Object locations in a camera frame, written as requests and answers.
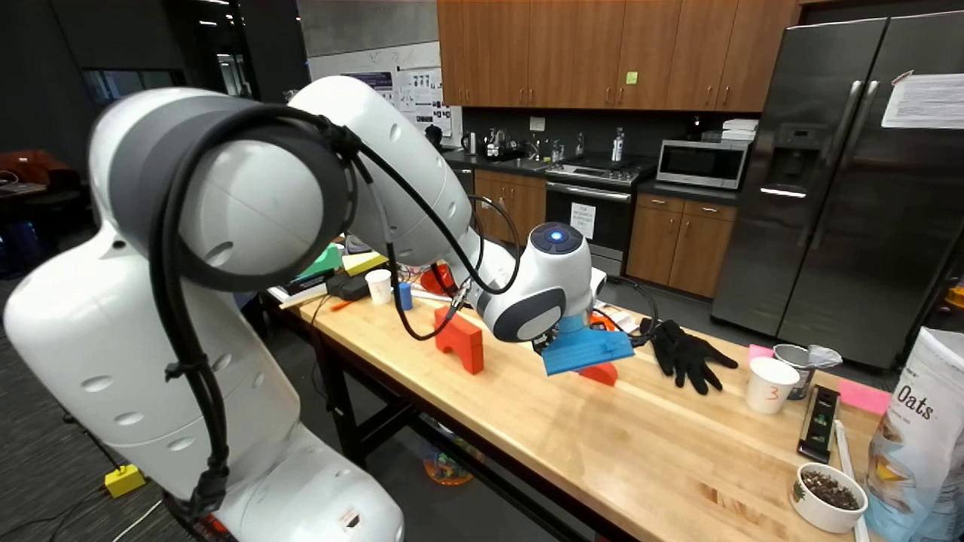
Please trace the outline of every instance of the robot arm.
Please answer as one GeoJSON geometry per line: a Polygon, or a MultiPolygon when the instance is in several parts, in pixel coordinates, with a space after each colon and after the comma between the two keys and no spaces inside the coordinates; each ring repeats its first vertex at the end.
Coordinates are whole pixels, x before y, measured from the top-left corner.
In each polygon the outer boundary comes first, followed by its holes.
{"type": "Polygon", "coordinates": [[[134,93],[95,123],[90,188],[100,235],[11,291],[6,333],[166,494],[195,499],[214,480],[237,538],[400,538],[400,512],[299,424],[299,394],[226,291],[286,284],[356,233],[410,266],[448,258],[503,339],[543,338],[589,303],[588,247],[565,225],[534,233],[498,291],[515,258],[468,229],[468,200],[422,134],[352,78],[312,81],[291,110],[134,93]],[[374,151],[362,155],[369,182],[345,175],[352,144],[331,126],[374,151]]]}
{"type": "Polygon", "coordinates": [[[468,229],[473,201],[448,164],[367,83],[356,78],[320,78],[296,93],[290,104],[349,126],[396,172],[391,179],[369,158],[362,158],[369,184],[358,184],[358,210],[345,229],[383,254],[393,245],[404,266],[445,258],[454,279],[468,288],[467,303],[476,306],[501,339],[536,339],[563,316],[589,306],[589,254],[574,229],[543,225],[543,235],[526,238],[515,263],[501,245],[468,229]]]}

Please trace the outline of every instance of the countertop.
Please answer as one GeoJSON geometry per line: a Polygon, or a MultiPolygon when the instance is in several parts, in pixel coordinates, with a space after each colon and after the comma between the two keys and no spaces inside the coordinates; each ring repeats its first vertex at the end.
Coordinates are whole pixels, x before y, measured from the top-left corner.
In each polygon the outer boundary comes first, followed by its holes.
{"type": "MultiPolygon", "coordinates": [[[[563,175],[557,164],[485,159],[478,155],[458,155],[458,151],[448,151],[442,158],[450,170],[491,170],[491,172],[515,172],[515,175],[530,175],[530,179],[545,179],[545,182],[594,184],[578,175],[563,175]]],[[[657,184],[652,172],[648,165],[640,165],[636,194],[652,194],[652,196],[669,196],[669,200],[700,200],[700,201],[724,201],[724,205],[739,201],[739,194],[657,184]]]]}
{"type": "MultiPolygon", "coordinates": [[[[430,328],[430,310],[417,298],[412,325],[430,328]]],[[[617,383],[599,385],[578,372],[545,377],[530,347],[501,344],[485,325],[485,369],[473,377],[432,344],[410,339],[393,310],[367,298],[324,310],[316,325],[636,538],[851,538],[795,515],[789,487],[803,464],[795,456],[803,401],[776,415],[748,409],[745,347],[698,333],[739,361],[735,369],[713,367],[724,391],[700,397],[688,385],[674,390],[649,347],[614,361],[617,383]]],[[[839,418],[861,477],[877,418],[849,407],[839,407],[839,418]]]]}

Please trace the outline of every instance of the refrigerator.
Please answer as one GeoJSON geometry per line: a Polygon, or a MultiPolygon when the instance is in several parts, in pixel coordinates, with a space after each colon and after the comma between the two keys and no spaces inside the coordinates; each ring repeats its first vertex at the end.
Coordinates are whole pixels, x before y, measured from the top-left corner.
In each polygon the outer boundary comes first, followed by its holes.
{"type": "Polygon", "coordinates": [[[964,229],[964,11],[782,34],[709,316],[890,367],[964,229]]]}

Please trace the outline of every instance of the bag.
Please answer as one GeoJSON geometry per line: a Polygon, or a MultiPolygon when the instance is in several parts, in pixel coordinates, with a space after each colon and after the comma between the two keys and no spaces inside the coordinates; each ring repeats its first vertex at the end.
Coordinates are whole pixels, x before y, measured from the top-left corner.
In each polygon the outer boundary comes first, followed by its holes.
{"type": "Polygon", "coordinates": [[[882,542],[964,535],[964,333],[920,328],[870,439],[868,526],[882,542]]]}

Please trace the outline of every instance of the wooden cabinet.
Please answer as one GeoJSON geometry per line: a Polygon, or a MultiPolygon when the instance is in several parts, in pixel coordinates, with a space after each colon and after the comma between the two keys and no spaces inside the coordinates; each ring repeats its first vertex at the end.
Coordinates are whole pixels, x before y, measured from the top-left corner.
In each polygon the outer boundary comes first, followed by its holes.
{"type": "Polygon", "coordinates": [[[476,170],[476,196],[489,196],[505,209],[519,238],[505,225],[505,216],[494,209],[476,209],[478,233],[491,241],[521,241],[534,225],[545,222],[545,182],[510,172],[476,170]]]}
{"type": "Polygon", "coordinates": [[[717,111],[761,111],[782,28],[797,22],[797,11],[802,5],[789,0],[739,0],[717,111]]]}
{"type": "Polygon", "coordinates": [[[622,39],[622,0],[554,0],[538,14],[543,34],[534,43],[536,103],[547,110],[614,110],[617,53],[622,39]]]}
{"type": "Polygon", "coordinates": [[[797,0],[435,0],[435,11],[454,104],[761,111],[797,0]]]}
{"type": "Polygon", "coordinates": [[[637,196],[629,235],[627,274],[649,284],[670,284],[674,245],[685,201],[637,196]]]}
{"type": "Polygon", "coordinates": [[[627,274],[691,294],[713,294],[735,209],[637,196],[627,274]]]}

